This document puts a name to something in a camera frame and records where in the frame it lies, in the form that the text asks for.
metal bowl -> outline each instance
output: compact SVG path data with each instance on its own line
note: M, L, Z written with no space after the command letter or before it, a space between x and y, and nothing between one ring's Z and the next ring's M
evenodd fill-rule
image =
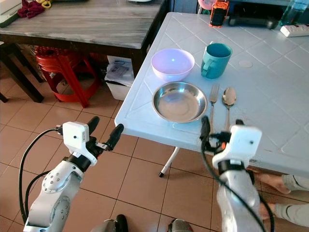
M153 107L168 121L187 123L198 120L205 114L207 98L192 84L169 82L155 91Z

teal mug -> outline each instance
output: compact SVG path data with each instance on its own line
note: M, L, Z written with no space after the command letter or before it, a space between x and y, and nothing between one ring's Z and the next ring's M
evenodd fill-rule
M202 60L202 76L215 79L221 76L233 53L232 48L223 43L212 43L205 48Z

fork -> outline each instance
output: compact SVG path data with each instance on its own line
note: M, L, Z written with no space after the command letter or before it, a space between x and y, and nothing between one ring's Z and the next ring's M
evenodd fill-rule
M213 84L211 87L211 95L209 97L209 101L211 102L211 119L210 119L210 124L211 124L211 130L210 134L213 133L213 110L214 110L214 104L217 102L218 99L218 92L219 92L219 84Z

tiled floor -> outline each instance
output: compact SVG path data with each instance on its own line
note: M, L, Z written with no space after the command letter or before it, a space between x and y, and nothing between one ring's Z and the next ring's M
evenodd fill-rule
M43 103L29 100L1 65L0 90L9 99L0 104L1 232L22 231L18 167L23 152L38 133L67 121L87 122L98 115L100 123L93 136L104 142L114 128L114 118L122 104L105 87L90 99L91 106L86 109L79 103L56 102L47 83L37 83L27 70L24 71L45 99ZM69 92L63 85L59 85L58 90ZM180 150L164 178L158 177L173 149L123 135L115 150L104 152L97 165L86 172L64 231L90 231L103 220L124 214L131 232L166 232L173 218L187 220L195 232L220 232L221 214L216 202L218 186L205 170L197 152ZM54 168L68 154L58 134L43 136L25 162L23 190L36 174ZM34 186L30 203L39 194L41 182ZM309 202L307 192L283 196L260 183L256 186L273 202ZM284 220L278 219L276 223L280 232L308 231Z

white table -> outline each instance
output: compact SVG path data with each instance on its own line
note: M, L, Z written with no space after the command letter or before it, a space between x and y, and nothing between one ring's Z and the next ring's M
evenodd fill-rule
M220 84L220 95L226 87L234 87L237 102L231 108L231 123L239 118L263 131L252 165L309 177L309 37L285 38L278 29L227 24L211 28L208 23L209 15L168 13L115 119L116 125L124 124L125 134L200 151L200 120L172 123L152 107L152 95L164 82L152 71L151 57L164 48L181 48L196 61L183 81L198 86L207 97L213 83ZM200 74L204 49L211 41L233 49L224 74L216 80ZM241 67L242 61L249 61L252 67ZM219 96L215 131L224 128L225 117L226 108Z

